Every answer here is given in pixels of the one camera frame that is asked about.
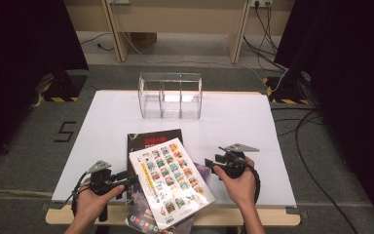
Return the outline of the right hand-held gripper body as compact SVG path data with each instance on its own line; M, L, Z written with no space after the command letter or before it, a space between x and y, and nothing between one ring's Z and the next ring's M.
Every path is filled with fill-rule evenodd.
M220 147L224 151L226 163L222 163L222 169L230 178L239 178L246 169L250 169L256 179L259 178L257 171L250 166L245 159L245 152L258 152L258 148L254 148L241 143L234 143L226 147Z

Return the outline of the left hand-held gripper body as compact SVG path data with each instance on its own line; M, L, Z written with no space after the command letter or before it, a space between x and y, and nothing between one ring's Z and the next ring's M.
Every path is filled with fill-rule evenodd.
M124 181L124 179L113 181L111 176L114 174L110 167L109 163L99 160L88 169L88 173L91 175L90 189L94 194L104 195Z

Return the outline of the white book with picture grid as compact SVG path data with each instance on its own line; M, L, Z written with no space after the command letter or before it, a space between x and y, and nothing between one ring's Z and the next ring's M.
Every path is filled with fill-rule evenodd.
M130 153L159 230L166 230L215 201L178 138Z

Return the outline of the dark magazine with red title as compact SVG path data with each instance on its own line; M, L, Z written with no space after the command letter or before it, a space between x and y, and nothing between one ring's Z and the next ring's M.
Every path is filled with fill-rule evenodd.
M150 132L150 133L140 133L140 134L128 134L127 138L127 171L129 176L135 176L134 169L130 161L130 153L138 151L144 148L154 146L166 142L168 140L179 138L183 142L183 136L181 129L173 129L166 131ZM126 204L129 206L133 205L133 194L134 194L134 185L132 185L127 192Z

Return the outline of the purple magazine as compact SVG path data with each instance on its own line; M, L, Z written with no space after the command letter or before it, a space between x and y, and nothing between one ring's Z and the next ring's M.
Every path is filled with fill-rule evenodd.
M209 176L210 169L202 166L200 164L194 163L200 172L203 179L206 179ZM133 194L133 205L130 213L127 216L126 224L143 233L143 234L189 234L194 222L194 214L185 218L183 221L175 224L166 230L159 230L158 225L152 215L152 212L149 208L148 202L144 196L142 187L140 183L134 185L134 194Z

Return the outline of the clear acrylic book rack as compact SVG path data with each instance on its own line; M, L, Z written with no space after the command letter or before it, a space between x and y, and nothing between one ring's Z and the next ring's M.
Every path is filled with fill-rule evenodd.
M143 118L199 119L203 89L200 73L143 72L138 80Z

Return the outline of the person's left hand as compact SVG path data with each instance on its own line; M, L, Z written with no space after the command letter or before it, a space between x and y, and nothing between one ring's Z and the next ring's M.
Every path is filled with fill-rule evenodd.
M124 185L118 185L104 195L96 195L88 186L80 188L73 223L79 227L94 224L108 202L121 195L124 189Z

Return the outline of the person's right hand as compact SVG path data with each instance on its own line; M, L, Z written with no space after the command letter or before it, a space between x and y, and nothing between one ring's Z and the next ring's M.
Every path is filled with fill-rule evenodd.
M252 173L254 162L248 157L245 160L249 168L246 168L238 178L230 178L219 166L214 167L214 171L223 181L229 197L240 209L255 206L256 179Z

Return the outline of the white board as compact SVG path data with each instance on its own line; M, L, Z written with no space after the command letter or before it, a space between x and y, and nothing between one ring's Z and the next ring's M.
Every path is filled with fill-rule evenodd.
M261 179L259 206L294 207L296 201L282 159L270 103L255 93L205 92L199 119L141 117L136 91L98 91L78 134L52 199L63 201L96 161L115 173L127 168L127 137L171 129L182 131L191 159L203 164L220 148L241 143L257 149L248 157Z

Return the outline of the wooden table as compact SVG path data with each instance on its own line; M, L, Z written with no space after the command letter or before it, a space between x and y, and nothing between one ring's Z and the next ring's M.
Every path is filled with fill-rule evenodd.
M121 203L108 206L108 219L104 222L97 221L100 225L124 225L125 218L131 207ZM258 208L259 217L264 226L296 226L300 223L299 214L292 214L286 208ZM70 205L60 210L48 209L46 221L49 224L70 224L73 213ZM224 205L210 205L195 214L194 226L219 227L219 226L241 226L243 219L238 208Z

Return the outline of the black stand base striped tape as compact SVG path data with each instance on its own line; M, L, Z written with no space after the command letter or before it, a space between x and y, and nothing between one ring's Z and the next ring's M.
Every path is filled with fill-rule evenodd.
M87 76L84 74L63 72L60 75L52 76L44 86L41 100L51 102L77 101L86 80Z
M309 99L298 79L288 77L283 73L280 77L265 77L268 100L274 103L308 104Z

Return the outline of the black curtain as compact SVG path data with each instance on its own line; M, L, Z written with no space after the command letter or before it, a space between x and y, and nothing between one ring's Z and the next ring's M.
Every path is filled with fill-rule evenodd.
M0 147L44 76L87 67L64 0L0 0Z
M294 0L277 60L307 72L325 120L374 206L374 0Z

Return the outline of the beige wooden desk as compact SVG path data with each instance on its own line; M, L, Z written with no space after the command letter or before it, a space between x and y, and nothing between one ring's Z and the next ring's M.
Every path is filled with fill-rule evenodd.
M230 62L239 60L250 0L101 0L119 62L127 59L132 32L223 34Z

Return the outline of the white wall socket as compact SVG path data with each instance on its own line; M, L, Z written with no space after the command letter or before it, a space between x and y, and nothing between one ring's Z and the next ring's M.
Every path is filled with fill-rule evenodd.
M251 0L250 7L252 8L268 8L273 5L273 0Z

